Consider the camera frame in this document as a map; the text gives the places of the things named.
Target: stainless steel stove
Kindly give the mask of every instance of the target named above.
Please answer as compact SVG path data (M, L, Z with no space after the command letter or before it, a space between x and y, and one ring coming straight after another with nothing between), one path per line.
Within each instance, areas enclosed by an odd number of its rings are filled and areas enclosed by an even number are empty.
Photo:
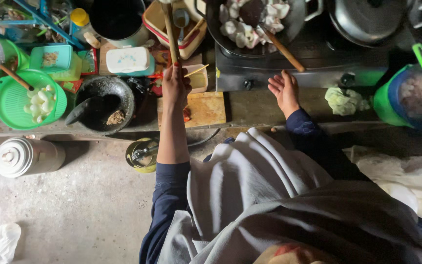
M323 14L306 23L289 51L306 67L298 73L280 53L264 58L234 55L215 43L218 91L266 89L268 78L289 69L300 87L373 86L387 70L391 47L365 48L341 37Z

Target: yellow bottle cap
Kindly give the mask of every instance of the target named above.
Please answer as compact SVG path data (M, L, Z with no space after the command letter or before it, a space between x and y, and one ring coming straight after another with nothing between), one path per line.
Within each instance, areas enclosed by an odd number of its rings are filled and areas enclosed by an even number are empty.
M76 26L82 27L89 23L89 15L84 9L74 9L71 12L71 21L73 21Z

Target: chopsticks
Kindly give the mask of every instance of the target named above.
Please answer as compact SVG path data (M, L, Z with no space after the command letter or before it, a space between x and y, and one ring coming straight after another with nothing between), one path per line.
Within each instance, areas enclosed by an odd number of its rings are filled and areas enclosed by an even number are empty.
M185 77L188 77L188 76L190 76L190 75L192 75L192 74L195 74L195 73L197 73L197 72L201 71L202 69L204 69L204 68L206 68L206 67L208 67L208 66L209 66L209 64L206 64L206 65L204 65L203 67L201 67L200 69L196 69L196 70L192 71L191 73L186 74L186 75L185 75L185 76L183 76L183 77L185 78Z

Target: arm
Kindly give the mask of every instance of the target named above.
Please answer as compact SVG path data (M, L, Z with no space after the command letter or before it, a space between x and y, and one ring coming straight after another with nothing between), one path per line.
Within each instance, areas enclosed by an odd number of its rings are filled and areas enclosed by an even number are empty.
M139 263L154 264L172 224L176 210L186 210L187 178L190 171L183 108L191 91L190 79L183 79L179 64L174 64L164 76L162 128L157 156L156 186L152 194L152 222L143 239Z
M297 79L285 70L281 74L268 80L268 89L276 96L279 108L286 117L286 129L294 147L316 161L334 179L370 181L301 109Z

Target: hand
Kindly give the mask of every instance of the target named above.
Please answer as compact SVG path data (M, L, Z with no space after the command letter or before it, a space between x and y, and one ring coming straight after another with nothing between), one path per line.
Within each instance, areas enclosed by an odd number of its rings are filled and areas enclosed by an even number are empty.
M191 85L190 78L183 78L186 73L187 69L182 69L180 63L174 63L167 69L162 80L164 109L182 111L187 105Z
M299 106L299 85L296 77L290 75L285 69L281 71L281 75L275 75L268 79L270 83L268 89L274 94L279 108L288 119L293 112L301 108Z

